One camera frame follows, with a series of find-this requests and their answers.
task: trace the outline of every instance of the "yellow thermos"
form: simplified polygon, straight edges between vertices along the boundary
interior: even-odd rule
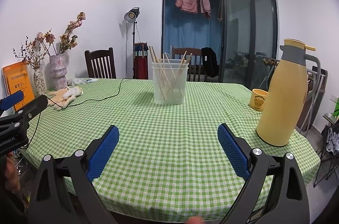
[[[280,46],[281,60],[274,71],[265,108],[257,125],[258,136],[267,144],[282,147],[289,142],[306,100],[312,97],[320,79],[320,62],[306,49],[315,51],[301,41],[285,39]],[[318,67],[315,86],[307,94],[306,60]]]

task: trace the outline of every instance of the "gray handle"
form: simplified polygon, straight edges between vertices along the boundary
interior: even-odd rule
[[[306,55],[305,55],[305,59],[307,59],[307,60],[309,60],[309,61],[315,62],[315,63],[317,64],[317,68],[318,68],[316,83],[315,83],[313,89],[312,89],[311,91],[309,91],[308,94],[307,94],[307,96],[306,96],[306,100],[305,100],[305,101],[308,101],[308,100],[312,97],[312,95],[314,94],[314,92],[316,91],[316,89],[318,88],[319,81],[320,81],[321,68],[320,68],[320,61],[319,61],[318,58],[306,54]]]

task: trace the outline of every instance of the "thermos lid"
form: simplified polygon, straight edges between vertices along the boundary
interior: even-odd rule
[[[301,48],[301,49],[307,49],[307,50],[310,50],[310,51],[316,50],[314,47],[308,46],[308,45],[306,45],[305,43],[303,43],[299,40],[291,39],[291,38],[284,39],[284,45],[294,46],[294,47],[298,47],[298,48]]]

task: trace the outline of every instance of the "curtain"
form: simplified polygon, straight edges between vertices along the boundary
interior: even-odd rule
[[[201,13],[181,11],[175,0],[165,0],[164,52],[171,54],[171,46],[176,48],[211,47],[220,62],[222,22],[217,20],[220,0],[210,0],[211,19]]]

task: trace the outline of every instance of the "speckled vase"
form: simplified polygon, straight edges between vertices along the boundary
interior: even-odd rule
[[[66,69],[66,59],[65,54],[57,56],[50,56],[50,76],[54,80],[54,89],[60,90],[66,88],[67,79],[66,79],[67,69]]]
[[[43,80],[42,72],[40,68],[34,69],[33,81],[37,96],[46,94],[45,81]]]

